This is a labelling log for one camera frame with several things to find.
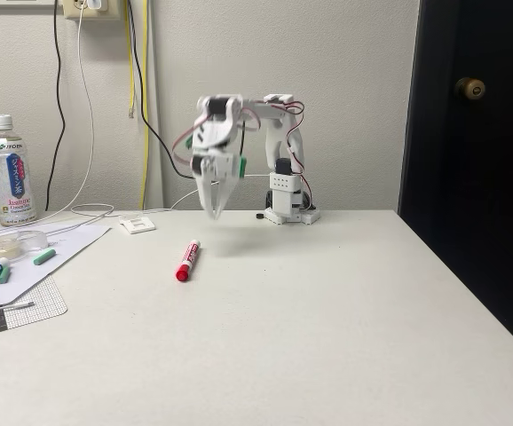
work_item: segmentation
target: door frame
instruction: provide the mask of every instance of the door frame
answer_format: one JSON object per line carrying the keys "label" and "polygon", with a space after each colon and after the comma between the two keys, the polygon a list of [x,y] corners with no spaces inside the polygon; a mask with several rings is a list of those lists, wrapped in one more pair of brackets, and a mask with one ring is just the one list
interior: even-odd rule
{"label": "door frame", "polygon": [[406,120],[399,215],[431,244],[453,96],[452,67],[461,0],[421,0]]}

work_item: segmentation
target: red marker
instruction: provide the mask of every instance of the red marker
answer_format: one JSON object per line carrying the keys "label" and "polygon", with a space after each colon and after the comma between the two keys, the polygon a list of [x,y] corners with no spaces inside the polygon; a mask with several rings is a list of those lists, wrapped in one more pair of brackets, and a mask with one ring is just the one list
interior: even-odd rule
{"label": "red marker", "polygon": [[182,263],[179,264],[178,270],[176,271],[176,278],[180,281],[186,281],[187,277],[189,277],[189,272],[193,268],[193,264],[195,263],[195,258],[197,257],[197,252],[200,249],[200,242],[197,240],[193,240],[187,246],[187,251],[185,252],[184,259]]}

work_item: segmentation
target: black door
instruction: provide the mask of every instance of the black door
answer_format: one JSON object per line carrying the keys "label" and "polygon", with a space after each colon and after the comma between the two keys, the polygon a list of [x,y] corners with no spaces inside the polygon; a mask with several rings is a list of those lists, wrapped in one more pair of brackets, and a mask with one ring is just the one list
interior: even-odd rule
{"label": "black door", "polygon": [[399,211],[513,334],[513,0],[424,3]]}

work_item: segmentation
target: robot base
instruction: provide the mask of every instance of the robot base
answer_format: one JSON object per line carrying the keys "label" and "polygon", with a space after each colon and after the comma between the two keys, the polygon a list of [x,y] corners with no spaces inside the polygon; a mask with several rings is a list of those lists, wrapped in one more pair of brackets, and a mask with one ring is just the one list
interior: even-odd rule
{"label": "robot base", "polygon": [[302,222],[306,225],[313,224],[316,220],[320,218],[320,211],[315,210],[300,210],[299,213],[292,217],[284,217],[279,216],[276,213],[272,211],[272,209],[269,207],[264,211],[264,217],[266,217],[271,222],[275,223],[276,225],[282,225],[287,222],[289,223],[299,223]]}

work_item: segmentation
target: green part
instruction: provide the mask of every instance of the green part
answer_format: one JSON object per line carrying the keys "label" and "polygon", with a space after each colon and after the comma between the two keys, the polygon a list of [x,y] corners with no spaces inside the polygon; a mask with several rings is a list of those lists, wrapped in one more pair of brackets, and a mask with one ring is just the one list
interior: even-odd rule
{"label": "green part", "polygon": [[241,162],[239,163],[239,178],[245,177],[245,169],[247,168],[247,157],[241,157]]}
{"label": "green part", "polygon": [[0,284],[8,282],[8,277],[10,277],[10,266],[5,266],[2,272],[0,272]]}
{"label": "green part", "polygon": [[49,259],[55,256],[55,250],[53,248],[48,248],[45,250],[40,256],[34,259],[34,264],[40,265],[43,262],[47,262]]}
{"label": "green part", "polygon": [[185,140],[185,147],[187,149],[192,149],[192,145],[193,145],[193,135],[190,135],[190,137]]}

